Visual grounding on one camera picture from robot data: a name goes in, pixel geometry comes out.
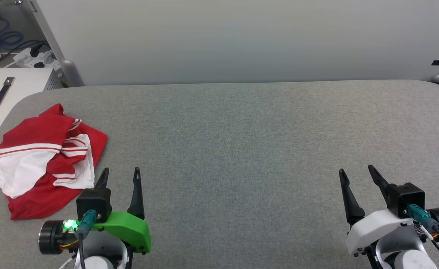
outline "red stripe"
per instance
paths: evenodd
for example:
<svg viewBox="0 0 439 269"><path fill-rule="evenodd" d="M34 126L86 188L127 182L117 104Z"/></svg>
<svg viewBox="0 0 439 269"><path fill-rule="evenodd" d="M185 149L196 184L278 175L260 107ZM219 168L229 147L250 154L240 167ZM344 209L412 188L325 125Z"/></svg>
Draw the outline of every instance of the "red stripe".
<svg viewBox="0 0 439 269"><path fill-rule="evenodd" d="M60 151L87 151L88 149L61 149Z"/></svg>
<svg viewBox="0 0 439 269"><path fill-rule="evenodd" d="M84 143L82 140L80 140L80 139L78 139L78 138L69 138L69 139L66 139L65 141L66 141L66 143L68 143L68 142L71 141L71 140L79 141L80 143L82 143L82 144L84 144L84 145L87 145L86 143Z"/></svg>
<svg viewBox="0 0 439 269"><path fill-rule="evenodd" d="M1 153L0 155L4 155L4 154L7 154L7 153L18 152L18 151L32 150L32 149L54 149L55 151L59 151L58 148L25 148L25 149L18 149L18 150L4 152L4 153Z"/></svg>

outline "gray floor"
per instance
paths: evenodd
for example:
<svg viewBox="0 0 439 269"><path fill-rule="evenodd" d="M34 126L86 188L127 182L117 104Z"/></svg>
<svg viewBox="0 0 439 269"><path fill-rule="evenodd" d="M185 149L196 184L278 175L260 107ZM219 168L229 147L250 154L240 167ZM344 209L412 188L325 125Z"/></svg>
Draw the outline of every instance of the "gray floor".
<svg viewBox="0 0 439 269"><path fill-rule="evenodd" d="M14 0L0 0L0 17L8 20L10 23L6 31L18 31L24 34L23 41L45 40L44 34L42 34L42 31L32 15L32 11L28 7L28 1L24 1L20 5L15 5ZM4 25L4 22L0 21L0 27L3 28ZM13 55L9 55L0 61L0 68L12 62Z"/></svg>

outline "white fabric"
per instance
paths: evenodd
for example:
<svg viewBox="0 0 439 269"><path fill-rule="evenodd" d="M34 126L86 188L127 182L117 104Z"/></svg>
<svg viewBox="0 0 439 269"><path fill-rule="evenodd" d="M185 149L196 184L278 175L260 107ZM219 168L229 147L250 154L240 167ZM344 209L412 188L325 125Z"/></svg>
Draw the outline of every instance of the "white fabric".
<svg viewBox="0 0 439 269"><path fill-rule="evenodd" d="M67 139L66 142L74 143L79 146L79 148L62 148L60 150L61 153L66 154L66 156L74 156L85 154L85 149L87 148L87 156L85 160L78 162L73 165L75 168L75 179L57 179L54 182L54 186L64 186L70 189L87 189L93 188L95 183L95 174L93 171L93 157L92 157L92 148L90 146L90 139L86 134L80 134L78 136ZM63 151L63 149L73 150L79 149L78 151Z"/></svg>
<svg viewBox="0 0 439 269"><path fill-rule="evenodd" d="M51 151L59 153L62 145L52 143L32 143L27 145L17 145L10 148L0 148L0 156L15 155L27 151Z"/></svg>
<svg viewBox="0 0 439 269"><path fill-rule="evenodd" d="M0 188L15 199L34 187L56 155L52 151L27 151L0 157Z"/></svg>

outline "metal bracket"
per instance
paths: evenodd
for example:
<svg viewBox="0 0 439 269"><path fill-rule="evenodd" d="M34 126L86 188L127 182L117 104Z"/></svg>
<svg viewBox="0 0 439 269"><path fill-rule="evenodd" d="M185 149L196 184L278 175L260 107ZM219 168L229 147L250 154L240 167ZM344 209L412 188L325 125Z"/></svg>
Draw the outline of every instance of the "metal bracket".
<svg viewBox="0 0 439 269"><path fill-rule="evenodd" d="M15 80L15 77L8 77L8 78L6 78L6 81L4 81L4 85L12 85L14 80Z"/></svg>

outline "white wall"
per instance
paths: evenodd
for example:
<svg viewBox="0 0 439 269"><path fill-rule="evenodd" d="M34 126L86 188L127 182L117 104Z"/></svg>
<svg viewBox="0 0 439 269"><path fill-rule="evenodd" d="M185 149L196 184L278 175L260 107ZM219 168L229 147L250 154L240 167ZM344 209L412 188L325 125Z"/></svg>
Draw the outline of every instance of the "white wall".
<svg viewBox="0 0 439 269"><path fill-rule="evenodd" d="M86 85L410 78L439 0L37 0Z"/></svg>

